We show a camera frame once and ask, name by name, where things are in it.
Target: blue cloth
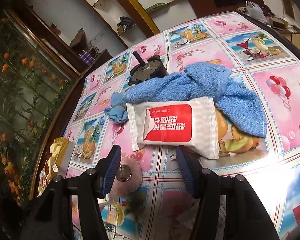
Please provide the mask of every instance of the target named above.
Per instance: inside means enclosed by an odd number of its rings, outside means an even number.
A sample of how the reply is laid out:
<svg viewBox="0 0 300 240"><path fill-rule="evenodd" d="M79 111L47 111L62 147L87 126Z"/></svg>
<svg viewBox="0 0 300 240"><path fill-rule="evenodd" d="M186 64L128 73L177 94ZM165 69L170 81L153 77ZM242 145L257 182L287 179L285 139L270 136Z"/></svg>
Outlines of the blue cloth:
<svg viewBox="0 0 300 240"><path fill-rule="evenodd" d="M122 100L123 94L114 92L111 96L111 108L105 109L105 115L114 123L125 123L128 120L127 104Z"/></svg>
<svg viewBox="0 0 300 240"><path fill-rule="evenodd" d="M258 95L242 89L232 79L231 70L207 62L185 67L183 73L151 78L123 94L127 103L189 101L207 96L237 128L258 137L266 136L267 121Z"/></svg>

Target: white and red package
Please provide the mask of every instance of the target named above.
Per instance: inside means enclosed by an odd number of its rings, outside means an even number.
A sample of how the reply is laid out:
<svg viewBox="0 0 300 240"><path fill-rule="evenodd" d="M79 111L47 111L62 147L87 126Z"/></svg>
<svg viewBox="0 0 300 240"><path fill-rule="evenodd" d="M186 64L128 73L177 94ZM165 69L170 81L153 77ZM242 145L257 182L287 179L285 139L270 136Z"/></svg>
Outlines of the white and red package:
<svg viewBox="0 0 300 240"><path fill-rule="evenodd" d="M146 144L184 145L217 159L218 126L212 98L190 101L127 103L132 149Z"/></svg>

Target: round metal pin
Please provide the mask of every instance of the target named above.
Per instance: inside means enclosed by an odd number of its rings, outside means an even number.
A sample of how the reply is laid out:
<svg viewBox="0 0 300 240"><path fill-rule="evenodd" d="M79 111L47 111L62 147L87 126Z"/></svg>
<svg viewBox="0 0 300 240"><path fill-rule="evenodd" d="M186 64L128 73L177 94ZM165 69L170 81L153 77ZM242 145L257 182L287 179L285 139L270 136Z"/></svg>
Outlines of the round metal pin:
<svg viewBox="0 0 300 240"><path fill-rule="evenodd" d="M118 181L125 182L131 178L131 175L132 175L132 169L128 165L120 164L115 177L117 178Z"/></svg>
<svg viewBox="0 0 300 240"><path fill-rule="evenodd" d="M56 176L53 177L53 180L55 182L58 182L58 181L62 180L62 176L61 175L56 175Z"/></svg>
<svg viewBox="0 0 300 240"><path fill-rule="evenodd" d="M237 178L238 181L244 181L244 176L241 175L241 174L238 174L238 175L236 176L236 178Z"/></svg>
<svg viewBox="0 0 300 240"><path fill-rule="evenodd" d="M203 168L203 169L201 170L201 172L202 172L204 175L208 175L208 174L211 173L211 170L208 169L208 168Z"/></svg>
<svg viewBox="0 0 300 240"><path fill-rule="evenodd" d="M95 168L87 169L87 173L88 173L89 175L95 174L95 173L96 173L96 169L95 169Z"/></svg>

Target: red label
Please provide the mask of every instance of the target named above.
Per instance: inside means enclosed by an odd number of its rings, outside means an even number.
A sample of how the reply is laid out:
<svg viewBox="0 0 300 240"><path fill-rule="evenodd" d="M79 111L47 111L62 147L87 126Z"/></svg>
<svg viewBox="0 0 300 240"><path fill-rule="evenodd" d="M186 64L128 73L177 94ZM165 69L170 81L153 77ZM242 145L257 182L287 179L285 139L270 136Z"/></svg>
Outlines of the red label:
<svg viewBox="0 0 300 240"><path fill-rule="evenodd" d="M149 108L154 128L145 140L188 142L192 137L192 108L190 105L172 105Z"/></svg>

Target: pink fluffy pom-pom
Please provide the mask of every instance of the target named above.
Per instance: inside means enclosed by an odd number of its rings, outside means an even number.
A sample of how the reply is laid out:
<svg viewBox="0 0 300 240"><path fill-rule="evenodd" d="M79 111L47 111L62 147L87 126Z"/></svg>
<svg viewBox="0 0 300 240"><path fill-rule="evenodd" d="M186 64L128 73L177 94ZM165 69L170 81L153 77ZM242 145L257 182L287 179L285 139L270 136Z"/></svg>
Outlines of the pink fluffy pom-pom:
<svg viewBox="0 0 300 240"><path fill-rule="evenodd" d="M128 165L132 170L132 175L130 179L125 182L118 181L117 178L114 179L110 193L114 199L128 197L131 193L140 188L142 182L142 171L139 163L135 159L122 157L120 164Z"/></svg>

